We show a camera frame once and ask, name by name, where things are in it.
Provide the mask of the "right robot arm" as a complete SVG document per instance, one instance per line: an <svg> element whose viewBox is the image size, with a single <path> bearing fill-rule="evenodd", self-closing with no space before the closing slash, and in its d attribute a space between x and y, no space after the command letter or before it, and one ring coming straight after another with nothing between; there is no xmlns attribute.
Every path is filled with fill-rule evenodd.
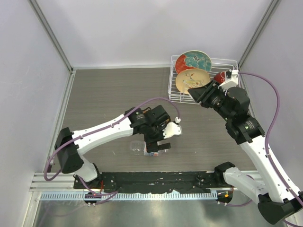
<svg viewBox="0 0 303 227"><path fill-rule="evenodd" d="M214 109L226 121L228 134L249 156L263 179L263 183L259 183L226 162L215 167L215 184L220 187L229 184L240 190L256 203L262 217L272 225L300 211L303 193L265 145L264 130L249 114L247 92L240 87L223 91L212 81L203 87L190 88L188 93L195 102Z"/></svg>

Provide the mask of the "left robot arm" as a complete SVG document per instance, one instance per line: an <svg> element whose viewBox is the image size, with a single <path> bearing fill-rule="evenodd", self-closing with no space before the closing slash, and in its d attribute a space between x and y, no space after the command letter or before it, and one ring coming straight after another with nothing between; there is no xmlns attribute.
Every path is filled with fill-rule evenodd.
<svg viewBox="0 0 303 227"><path fill-rule="evenodd" d="M95 164L84 155L107 142L143 135L146 151L158 152L159 142L173 136L173 127L177 123L165 111L163 106L155 108L131 108L113 120L84 130L71 131L66 127L60 130L54 149L59 161L59 172L74 173L91 189L100 185L101 177Z"/></svg>

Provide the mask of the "clear plastic water bottle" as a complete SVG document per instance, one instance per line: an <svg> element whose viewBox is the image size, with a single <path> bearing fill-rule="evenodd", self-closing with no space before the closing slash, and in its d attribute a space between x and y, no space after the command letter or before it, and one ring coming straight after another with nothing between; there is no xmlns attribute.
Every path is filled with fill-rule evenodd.
<svg viewBox="0 0 303 227"><path fill-rule="evenodd" d="M147 157L158 157L159 155L166 153L168 150L164 149L164 150L160 150L157 152L148 153L146 144L144 141L134 140L134 141L130 142L130 151L131 151L131 154L137 155L137 156L144 155Z"/></svg>

